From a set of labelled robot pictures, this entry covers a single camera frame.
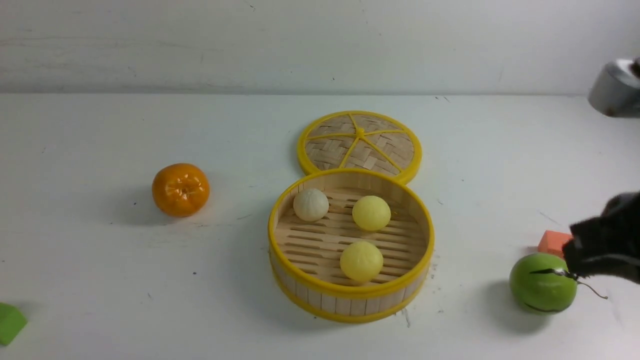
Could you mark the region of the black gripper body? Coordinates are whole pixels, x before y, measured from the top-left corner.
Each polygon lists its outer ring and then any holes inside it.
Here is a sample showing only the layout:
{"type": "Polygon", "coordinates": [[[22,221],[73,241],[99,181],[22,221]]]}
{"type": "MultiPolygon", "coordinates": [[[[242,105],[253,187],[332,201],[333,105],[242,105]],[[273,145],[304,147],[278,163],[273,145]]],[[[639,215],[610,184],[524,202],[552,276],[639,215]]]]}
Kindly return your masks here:
{"type": "Polygon", "coordinates": [[[567,271],[576,279],[612,276],[640,283],[640,194],[613,196],[601,214],[569,226],[562,247],[567,271]]]}

